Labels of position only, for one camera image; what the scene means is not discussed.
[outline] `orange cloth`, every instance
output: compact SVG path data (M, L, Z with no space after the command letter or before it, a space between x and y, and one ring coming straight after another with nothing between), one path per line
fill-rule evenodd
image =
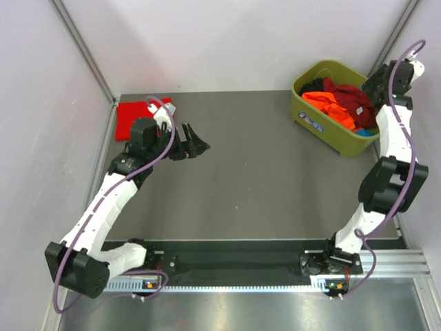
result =
M349 130L356 128L347 109L341 107L330 92L306 92L302 98Z

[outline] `basket label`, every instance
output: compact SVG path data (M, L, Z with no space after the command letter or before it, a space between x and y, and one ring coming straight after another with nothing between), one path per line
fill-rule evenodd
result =
M318 125L316 122L314 122L314 121L313 121L312 119L310 119L308 116L306 116L306 113L304 113L304 112L299 112L299 113L298 113L298 116L299 116L301 119L303 119L306 123L311 124L312 127L313 127L314 129L317 129L319 132L323 133L323 131L325 131L325 129L324 129L322 126Z

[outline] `red clothing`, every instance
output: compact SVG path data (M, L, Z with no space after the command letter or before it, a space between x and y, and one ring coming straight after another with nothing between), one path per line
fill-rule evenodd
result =
M323 90L332 93L338 104L347 109L357 128L377 127L375 110L364 92L347 84L335 86L328 77L323 79Z
M172 102L171 98L161 99L163 103ZM160 107L159 103L150 101L156 107ZM139 102L120 102L116 107L116 141L125 141L130 139L130 128L135 120L147 117L153 118L153 114L147 109L145 101Z
M332 93L306 92L302 94L302 98L345 128L351 131L356 128L353 118L348 114L347 109L343 108L336 101Z

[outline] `shiny metal floor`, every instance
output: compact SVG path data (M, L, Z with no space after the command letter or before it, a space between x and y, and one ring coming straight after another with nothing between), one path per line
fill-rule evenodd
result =
M124 297L89 316L112 296L81 299L72 317L84 322L75 324L65 314L59 331L428 330L412 279L369 280L343 301L322 293L167 293L145 303Z
M176 122L190 122L212 148L155 166L108 240L321 239L348 222L375 163L373 150L340 157L291 120L291 92L167 96L177 106ZM112 138L106 169L123 146ZM397 238L392 223L382 237Z

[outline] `red towel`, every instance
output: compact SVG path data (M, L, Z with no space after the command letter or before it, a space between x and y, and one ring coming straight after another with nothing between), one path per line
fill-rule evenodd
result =
M171 98L161 99L163 103L172 102ZM161 105L155 101L151 101L156 107ZM144 101L139 102L120 102L116 107L116 141L127 141L130 139L130 128L135 120L148 117L153 118L153 114L148 110Z

